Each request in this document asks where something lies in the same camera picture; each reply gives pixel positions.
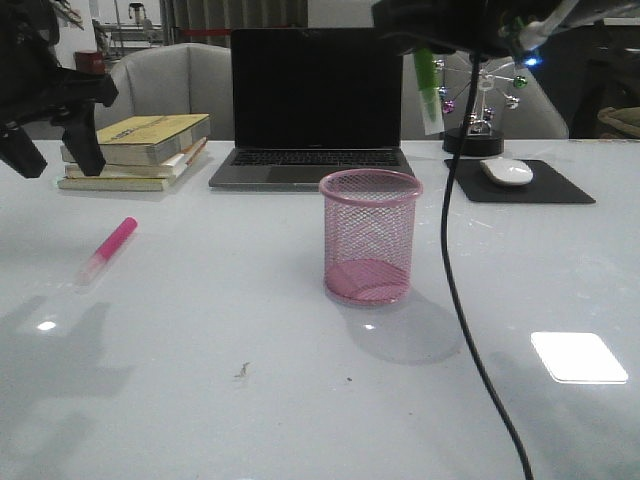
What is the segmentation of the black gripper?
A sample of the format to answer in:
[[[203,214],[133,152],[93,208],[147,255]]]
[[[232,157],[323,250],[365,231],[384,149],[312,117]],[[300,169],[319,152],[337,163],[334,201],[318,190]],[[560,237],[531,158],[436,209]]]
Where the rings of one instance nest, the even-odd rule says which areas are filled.
[[[19,125],[61,123],[62,140],[86,176],[106,164],[95,129],[95,104],[111,106],[118,90],[108,74],[64,68],[53,52],[67,1],[1,3],[1,159],[22,177],[39,178],[47,162]]]
[[[637,1],[377,1],[371,15],[402,54],[428,47],[516,58],[553,35],[638,7]]]

